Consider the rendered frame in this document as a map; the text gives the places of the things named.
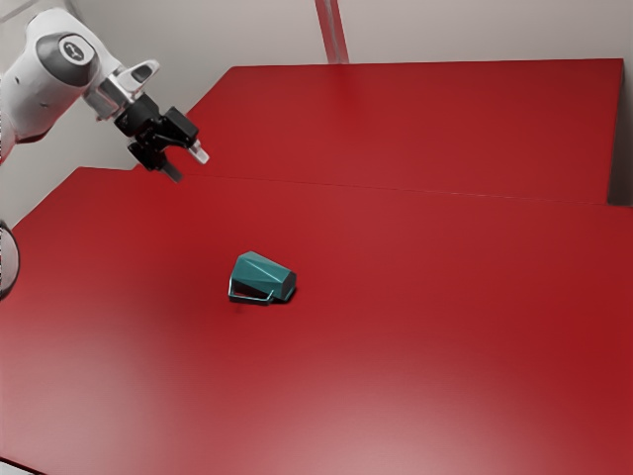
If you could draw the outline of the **teal faceted mug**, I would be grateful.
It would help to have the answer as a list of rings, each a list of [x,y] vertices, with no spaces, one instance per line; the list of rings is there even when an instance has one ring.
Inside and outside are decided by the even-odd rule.
[[[241,254],[228,281],[231,302],[255,305],[287,303],[297,290],[297,274],[254,251]]]

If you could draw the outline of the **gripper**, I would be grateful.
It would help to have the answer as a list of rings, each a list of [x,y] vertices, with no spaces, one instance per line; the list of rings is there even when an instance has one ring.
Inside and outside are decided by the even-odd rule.
[[[187,149],[200,164],[210,159],[198,140],[199,129],[175,107],[161,114],[148,95],[140,95],[114,124],[131,139],[128,151],[146,170],[162,172],[174,183],[179,183],[183,175],[167,158],[168,147]]]

